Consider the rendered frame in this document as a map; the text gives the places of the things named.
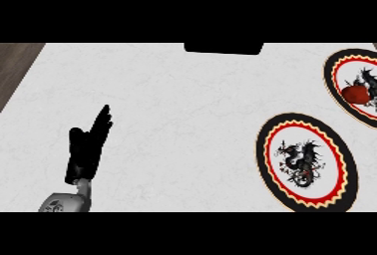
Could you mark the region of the red bell pepper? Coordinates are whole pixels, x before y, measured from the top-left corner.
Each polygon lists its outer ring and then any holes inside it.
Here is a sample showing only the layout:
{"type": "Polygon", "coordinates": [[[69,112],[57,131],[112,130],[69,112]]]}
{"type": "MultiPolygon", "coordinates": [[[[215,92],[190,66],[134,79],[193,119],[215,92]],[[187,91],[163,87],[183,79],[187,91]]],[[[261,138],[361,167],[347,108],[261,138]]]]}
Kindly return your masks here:
{"type": "Polygon", "coordinates": [[[350,104],[366,105],[370,102],[370,96],[364,86],[347,87],[342,90],[342,96],[350,104]]]}

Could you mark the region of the black flat appliance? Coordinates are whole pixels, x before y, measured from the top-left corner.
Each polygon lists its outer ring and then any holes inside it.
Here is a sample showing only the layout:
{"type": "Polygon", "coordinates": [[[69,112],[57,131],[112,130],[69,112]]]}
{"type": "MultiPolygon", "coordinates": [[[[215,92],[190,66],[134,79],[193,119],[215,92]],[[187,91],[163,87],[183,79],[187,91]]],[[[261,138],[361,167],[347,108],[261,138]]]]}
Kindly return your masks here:
{"type": "Polygon", "coordinates": [[[258,55],[264,44],[211,44],[211,43],[185,43],[185,50],[196,53],[234,54],[234,55],[258,55]]]}

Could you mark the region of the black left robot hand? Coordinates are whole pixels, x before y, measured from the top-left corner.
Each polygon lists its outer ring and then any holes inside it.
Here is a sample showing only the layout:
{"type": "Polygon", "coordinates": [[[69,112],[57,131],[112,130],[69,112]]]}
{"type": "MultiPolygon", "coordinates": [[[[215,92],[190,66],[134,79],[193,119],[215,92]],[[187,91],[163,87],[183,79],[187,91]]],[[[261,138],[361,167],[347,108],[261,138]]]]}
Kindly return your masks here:
{"type": "Polygon", "coordinates": [[[104,106],[91,130],[83,131],[79,127],[70,129],[70,160],[66,182],[72,185],[82,178],[89,180],[95,178],[113,124],[112,108],[104,106]]]}

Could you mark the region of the black-rimmed dragon plate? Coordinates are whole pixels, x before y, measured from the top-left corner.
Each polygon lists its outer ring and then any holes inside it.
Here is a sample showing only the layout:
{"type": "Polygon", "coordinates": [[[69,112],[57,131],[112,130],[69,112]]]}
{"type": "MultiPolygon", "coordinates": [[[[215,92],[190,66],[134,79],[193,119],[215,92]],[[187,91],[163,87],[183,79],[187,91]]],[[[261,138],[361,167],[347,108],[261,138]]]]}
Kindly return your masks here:
{"type": "Polygon", "coordinates": [[[323,78],[327,91],[351,117],[377,129],[377,52],[364,49],[338,51],[326,60],[323,78]],[[350,104],[342,90],[350,86],[367,88],[370,102],[350,104]]]}
{"type": "Polygon", "coordinates": [[[255,146],[259,174],[296,212],[347,212],[357,200],[358,170],[348,145],[314,117],[287,113],[264,124],[255,146]]]}

